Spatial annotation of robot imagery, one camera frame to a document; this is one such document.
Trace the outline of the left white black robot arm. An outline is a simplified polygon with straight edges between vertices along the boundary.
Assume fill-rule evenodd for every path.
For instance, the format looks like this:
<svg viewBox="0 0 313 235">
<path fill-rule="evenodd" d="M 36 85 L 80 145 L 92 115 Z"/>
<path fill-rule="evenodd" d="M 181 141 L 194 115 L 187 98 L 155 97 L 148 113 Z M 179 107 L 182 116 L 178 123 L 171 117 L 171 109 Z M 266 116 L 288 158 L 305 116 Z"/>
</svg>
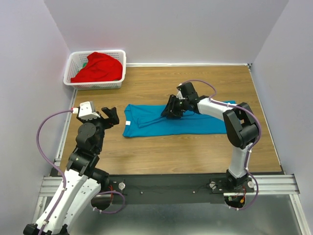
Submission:
<svg viewBox="0 0 313 235">
<path fill-rule="evenodd" d="M 61 172 L 61 183 L 50 204 L 33 224 L 23 230 L 25 235 L 68 235 L 73 222 L 92 198 L 104 193 L 109 186 L 109 174 L 97 169 L 105 130 L 119 124 L 115 107 L 103 107 L 102 117 L 93 102 L 83 102 L 68 113 L 75 114 L 82 123 L 76 136 L 76 147 L 71 153 L 66 170 Z"/>
</svg>

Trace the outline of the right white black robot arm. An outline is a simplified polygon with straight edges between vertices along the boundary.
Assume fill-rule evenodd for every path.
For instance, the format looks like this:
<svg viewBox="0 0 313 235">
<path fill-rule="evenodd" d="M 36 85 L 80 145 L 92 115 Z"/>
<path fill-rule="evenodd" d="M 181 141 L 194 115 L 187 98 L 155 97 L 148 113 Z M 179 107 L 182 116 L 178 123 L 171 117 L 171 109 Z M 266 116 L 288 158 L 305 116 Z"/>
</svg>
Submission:
<svg viewBox="0 0 313 235">
<path fill-rule="evenodd" d="M 208 115 L 222 120 L 226 135 L 233 146 L 231 163 L 225 177 L 213 178 L 212 190 L 235 192 L 249 181 L 248 163 L 253 146 L 261 136 L 260 123 L 247 103 L 231 104 L 201 96 L 194 99 L 171 95 L 161 116 L 167 119 L 181 118 L 186 111 Z"/>
</svg>

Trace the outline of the blue t shirt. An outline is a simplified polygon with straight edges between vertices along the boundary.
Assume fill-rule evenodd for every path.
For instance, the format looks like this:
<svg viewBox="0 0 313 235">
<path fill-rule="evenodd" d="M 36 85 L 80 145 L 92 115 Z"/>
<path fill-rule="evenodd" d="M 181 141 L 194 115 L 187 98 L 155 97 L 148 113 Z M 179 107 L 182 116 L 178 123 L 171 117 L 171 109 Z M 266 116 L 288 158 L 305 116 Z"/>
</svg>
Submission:
<svg viewBox="0 0 313 235">
<path fill-rule="evenodd" d="M 126 138 L 156 137 L 168 135 L 226 134 L 222 120 L 208 115 L 186 111 L 181 118 L 167 119 L 161 116 L 165 105 L 133 105 L 125 108 Z"/>
</svg>

